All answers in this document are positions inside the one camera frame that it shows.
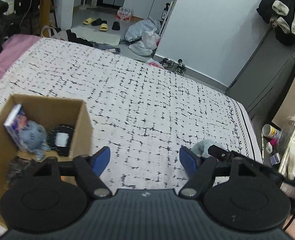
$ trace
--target blue plush toy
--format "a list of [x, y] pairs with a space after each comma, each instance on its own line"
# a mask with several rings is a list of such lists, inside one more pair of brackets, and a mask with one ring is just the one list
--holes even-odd
[[46, 130], [34, 121], [28, 121], [28, 124], [19, 131], [19, 136], [25, 143], [27, 150], [35, 153], [38, 161], [41, 161], [45, 156], [43, 150], [50, 150], [50, 147], [46, 144]]
[[212, 145], [216, 145], [216, 146], [223, 149], [222, 144], [214, 142], [210, 139], [204, 139], [204, 140], [194, 144], [194, 146], [191, 149], [191, 152], [193, 152], [195, 155], [197, 155], [199, 157], [203, 156], [203, 157], [207, 158], [207, 157], [211, 156], [211, 155], [209, 155], [208, 150], [209, 150], [209, 147]]

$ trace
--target plastic container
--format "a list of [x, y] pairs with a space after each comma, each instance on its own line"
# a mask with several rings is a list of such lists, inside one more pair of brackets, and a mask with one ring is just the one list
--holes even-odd
[[264, 125], [262, 128], [262, 134], [268, 139], [278, 139], [280, 137], [280, 133], [281, 132], [279, 130], [269, 124]]
[[289, 116], [287, 118], [287, 122], [282, 126], [281, 128], [281, 134], [277, 140], [277, 152], [283, 156], [286, 147], [289, 143], [289, 139], [291, 138], [291, 135], [295, 129], [295, 115]]

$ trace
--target white bath mat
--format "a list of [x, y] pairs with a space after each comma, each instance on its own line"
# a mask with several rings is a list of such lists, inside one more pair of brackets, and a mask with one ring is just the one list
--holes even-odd
[[100, 31], [96, 32], [91, 28], [83, 26], [72, 28], [71, 31], [75, 33], [78, 38], [83, 38], [96, 43], [105, 43], [112, 46], [119, 45], [121, 39], [120, 35]]

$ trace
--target screw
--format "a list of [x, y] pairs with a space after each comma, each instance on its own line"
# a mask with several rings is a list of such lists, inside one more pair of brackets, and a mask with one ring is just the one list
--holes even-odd
[[197, 193], [195, 189], [193, 188], [185, 188], [181, 191], [182, 195], [186, 197], [193, 197]]
[[106, 188], [98, 188], [94, 191], [94, 195], [97, 197], [106, 197], [109, 195], [109, 191]]
[[149, 192], [146, 191], [146, 192], [142, 193], [141, 195], [142, 195], [143, 197], [148, 197], [148, 196], [151, 195], [151, 193], [149, 193]]

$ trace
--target patterned bedsheet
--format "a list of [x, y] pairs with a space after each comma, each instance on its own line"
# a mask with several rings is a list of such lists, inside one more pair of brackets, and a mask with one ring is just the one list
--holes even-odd
[[187, 181], [178, 151], [204, 138], [262, 162], [244, 107], [190, 79], [84, 45], [42, 38], [0, 81], [11, 93], [81, 98], [93, 153], [111, 148], [101, 179], [117, 188], [175, 188]]

